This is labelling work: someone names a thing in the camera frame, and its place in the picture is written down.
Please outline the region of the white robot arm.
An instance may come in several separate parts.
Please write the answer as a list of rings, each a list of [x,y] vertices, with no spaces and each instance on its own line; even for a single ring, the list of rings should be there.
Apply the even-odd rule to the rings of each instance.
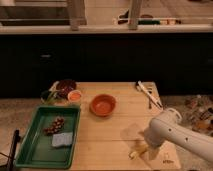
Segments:
[[[213,138],[184,128],[182,120],[176,109],[164,109],[150,120],[144,140],[154,149],[169,141],[213,163]]]

